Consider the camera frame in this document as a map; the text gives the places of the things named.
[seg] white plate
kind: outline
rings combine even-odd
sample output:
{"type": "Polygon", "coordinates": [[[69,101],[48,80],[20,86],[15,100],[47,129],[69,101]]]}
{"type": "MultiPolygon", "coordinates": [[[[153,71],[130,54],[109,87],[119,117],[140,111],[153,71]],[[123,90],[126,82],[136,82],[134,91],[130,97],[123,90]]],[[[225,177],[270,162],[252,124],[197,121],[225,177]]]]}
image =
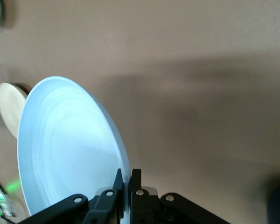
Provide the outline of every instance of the white plate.
{"type": "MultiPolygon", "coordinates": [[[[105,108],[77,83],[49,77],[29,93],[20,120],[18,164],[31,215],[73,194],[92,199],[131,177],[120,134],[105,108]]],[[[126,211],[121,223],[129,222],[126,211]]]]}
{"type": "Polygon", "coordinates": [[[18,135],[21,113],[25,105],[27,94],[15,85],[0,84],[0,114],[15,138],[18,135]]]}

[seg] beige plate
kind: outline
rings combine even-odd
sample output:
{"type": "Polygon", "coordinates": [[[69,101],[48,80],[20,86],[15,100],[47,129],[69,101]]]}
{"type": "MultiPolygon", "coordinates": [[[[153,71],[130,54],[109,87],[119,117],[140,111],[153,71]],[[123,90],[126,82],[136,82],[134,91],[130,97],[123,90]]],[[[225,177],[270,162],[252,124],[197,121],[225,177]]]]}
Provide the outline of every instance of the beige plate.
{"type": "Polygon", "coordinates": [[[19,87],[9,84],[0,84],[0,114],[11,134],[18,136],[18,127],[25,105],[27,94],[19,87]]]}

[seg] ceramic plate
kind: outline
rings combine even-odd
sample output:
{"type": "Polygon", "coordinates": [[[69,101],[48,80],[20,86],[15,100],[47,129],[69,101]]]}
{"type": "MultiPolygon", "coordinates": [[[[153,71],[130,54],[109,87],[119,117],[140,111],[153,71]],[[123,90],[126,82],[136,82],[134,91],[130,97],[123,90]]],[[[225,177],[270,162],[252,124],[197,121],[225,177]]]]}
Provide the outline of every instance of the ceramic plate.
{"type": "Polygon", "coordinates": [[[21,113],[25,105],[27,94],[15,85],[0,84],[0,114],[15,138],[18,135],[21,113]]]}
{"type": "MultiPolygon", "coordinates": [[[[124,144],[108,112],[64,77],[46,78],[29,93],[19,125],[18,164],[31,215],[73,194],[92,199],[113,185],[118,168],[126,189],[131,176],[124,144]]],[[[121,223],[129,222],[127,197],[125,202],[121,223]]]]}

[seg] beige wall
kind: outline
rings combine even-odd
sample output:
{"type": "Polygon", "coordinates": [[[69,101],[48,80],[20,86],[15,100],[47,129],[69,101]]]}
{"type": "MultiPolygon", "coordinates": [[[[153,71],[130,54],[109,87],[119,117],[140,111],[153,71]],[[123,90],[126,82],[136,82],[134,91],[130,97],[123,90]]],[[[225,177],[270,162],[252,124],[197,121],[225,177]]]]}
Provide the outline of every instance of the beige wall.
{"type": "MultiPolygon", "coordinates": [[[[280,0],[5,2],[1,81],[77,81],[145,185],[233,224],[266,222],[280,180],[280,0]]],[[[0,119],[0,181],[17,176],[0,119]]]]}

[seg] screw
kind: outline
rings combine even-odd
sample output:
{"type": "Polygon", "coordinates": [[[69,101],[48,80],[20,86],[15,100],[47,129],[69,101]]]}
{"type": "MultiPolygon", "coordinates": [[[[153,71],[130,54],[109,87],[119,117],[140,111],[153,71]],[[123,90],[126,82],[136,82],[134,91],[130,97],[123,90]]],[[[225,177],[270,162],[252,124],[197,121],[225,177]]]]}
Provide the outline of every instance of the screw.
{"type": "Polygon", "coordinates": [[[81,197],[77,197],[77,198],[74,199],[74,203],[79,203],[80,201],[82,201],[81,197]]]}
{"type": "Polygon", "coordinates": [[[139,195],[139,196],[144,195],[144,191],[143,190],[137,190],[136,195],[139,195]]]}
{"type": "Polygon", "coordinates": [[[112,195],[113,195],[113,191],[108,191],[108,192],[106,193],[106,195],[107,195],[107,196],[112,196],[112,195]]]}
{"type": "Polygon", "coordinates": [[[174,201],[174,197],[172,195],[167,195],[166,201],[172,202],[172,201],[174,201]]]}

